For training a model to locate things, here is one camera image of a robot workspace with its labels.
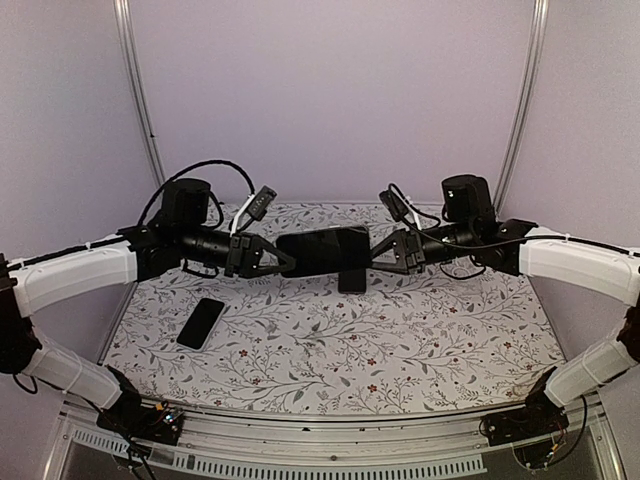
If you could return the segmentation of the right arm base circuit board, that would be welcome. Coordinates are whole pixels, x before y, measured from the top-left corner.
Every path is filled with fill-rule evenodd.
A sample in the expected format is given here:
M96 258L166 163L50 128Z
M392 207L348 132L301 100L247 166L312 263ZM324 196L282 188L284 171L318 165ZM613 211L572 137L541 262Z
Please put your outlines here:
M513 450L516 461L530 472L547 470L563 462L579 446L586 430L588 404L585 396L581 395L583 417L579 433L569 449L563 455L558 455L559 450L565 445L569 420L565 408L558 407L544 394L546 383L555 370L556 367L552 367L536 381L527 394L523 407L484 415L478 426L479 433L488 439L490 446L558 432L560 437L551 440L545 450L536 446L518 447Z

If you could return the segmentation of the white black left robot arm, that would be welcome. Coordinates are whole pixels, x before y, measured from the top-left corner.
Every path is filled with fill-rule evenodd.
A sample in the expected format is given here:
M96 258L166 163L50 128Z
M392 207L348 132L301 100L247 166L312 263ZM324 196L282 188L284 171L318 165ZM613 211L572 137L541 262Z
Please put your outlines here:
M84 398L108 410L126 433L141 433L149 415L133 400L139 394L126 377L38 335L31 317L103 287L155 279L187 261L247 279L294 269L295 259L262 237L207 225L212 198L206 181L173 180L164 186L160 209L150 222L65 251L2 261L2 373L31 376Z

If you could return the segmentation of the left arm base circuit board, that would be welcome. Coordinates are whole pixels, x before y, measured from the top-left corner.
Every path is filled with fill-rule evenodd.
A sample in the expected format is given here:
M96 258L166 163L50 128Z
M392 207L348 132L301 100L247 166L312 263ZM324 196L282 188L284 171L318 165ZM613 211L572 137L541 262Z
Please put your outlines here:
M144 406L142 397L124 374L107 367L118 381L121 395L108 409L101 409L96 425L127 438L176 446L182 433L184 418L179 409L162 401L158 406Z

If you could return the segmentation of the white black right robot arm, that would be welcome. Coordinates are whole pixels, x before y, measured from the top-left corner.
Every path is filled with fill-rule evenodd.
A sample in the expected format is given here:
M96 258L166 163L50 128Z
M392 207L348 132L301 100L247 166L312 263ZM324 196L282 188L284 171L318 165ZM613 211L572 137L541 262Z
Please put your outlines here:
M556 414L580 396L594 391L639 365L639 251L570 233L536 222L501 221L487 181L462 174L442 181L439 215L415 206L394 183L379 195L399 229L382 240L374 257L392 251L390 264L376 270L417 274L431 264L467 257L479 268L526 277L534 286L548 283L564 291L617 303L621 319L560 366L543 373L526 396L517 427L537 436Z

